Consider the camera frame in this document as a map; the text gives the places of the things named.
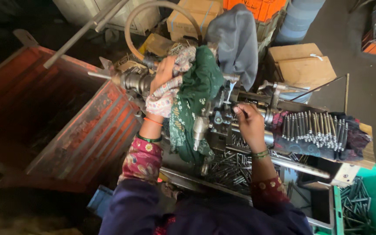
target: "concrete floor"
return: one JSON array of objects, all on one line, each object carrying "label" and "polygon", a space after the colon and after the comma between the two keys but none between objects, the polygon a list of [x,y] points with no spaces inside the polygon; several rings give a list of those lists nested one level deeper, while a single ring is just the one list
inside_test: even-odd
[{"label": "concrete floor", "polygon": [[[327,0],[302,43],[316,43],[337,76],[350,74],[347,114],[372,126],[376,157],[376,56],[361,52],[370,6],[347,13],[350,1]],[[343,111],[345,79],[312,95],[310,104]]]}]

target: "maroon floral sleeve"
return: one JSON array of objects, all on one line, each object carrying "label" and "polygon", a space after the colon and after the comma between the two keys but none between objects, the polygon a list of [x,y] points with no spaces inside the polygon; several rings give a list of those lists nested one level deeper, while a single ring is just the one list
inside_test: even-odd
[{"label": "maroon floral sleeve", "polygon": [[162,164],[162,148],[139,138],[133,140],[123,163],[123,173],[118,179],[140,179],[156,184]]},{"label": "maroon floral sleeve", "polygon": [[250,188],[253,206],[290,201],[287,196],[287,191],[279,177],[253,182]]}]

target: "woman's left hand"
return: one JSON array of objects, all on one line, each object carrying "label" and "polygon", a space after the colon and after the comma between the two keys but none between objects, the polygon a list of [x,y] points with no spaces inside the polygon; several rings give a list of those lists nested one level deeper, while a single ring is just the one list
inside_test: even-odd
[{"label": "woman's left hand", "polygon": [[173,66],[177,56],[168,56],[164,58],[158,65],[156,76],[150,83],[150,94],[154,93],[160,86],[173,78]]}]

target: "navy blue clothing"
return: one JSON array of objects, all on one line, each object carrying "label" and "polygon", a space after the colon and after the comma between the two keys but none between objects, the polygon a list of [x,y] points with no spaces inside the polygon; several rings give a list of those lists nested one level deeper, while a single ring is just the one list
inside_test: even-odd
[{"label": "navy blue clothing", "polygon": [[[125,179],[114,191],[100,235],[151,235],[163,223],[158,211],[159,191],[147,182]],[[306,216],[291,203],[261,206],[213,199],[185,199],[177,203],[169,235],[312,235]]]}]

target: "rubber hose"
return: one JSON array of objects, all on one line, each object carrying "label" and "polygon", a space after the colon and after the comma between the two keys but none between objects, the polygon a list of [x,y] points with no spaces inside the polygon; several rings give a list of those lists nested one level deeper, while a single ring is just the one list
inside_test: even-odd
[{"label": "rubber hose", "polygon": [[134,10],[129,14],[126,25],[124,27],[124,36],[126,38],[126,43],[130,49],[130,51],[140,60],[143,61],[144,56],[134,47],[132,39],[130,37],[130,27],[133,22],[133,19],[144,9],[150,8],[150,7],[165,7],[165,8],[171,8],[175,11],[178,11],[182,15],[184,15],[194,26],[197,35],[198,35],[198,44],[201,45],[203,41],[203,36],[201,34],[200,26],[198,26],[197,21],[192,17],[192,15],[187,12],[184,8],[181,8],[180,6],[176,5],[175,3],[167,2],[167,1],[150,1],[147,3],[143,3],[138,5]]}]

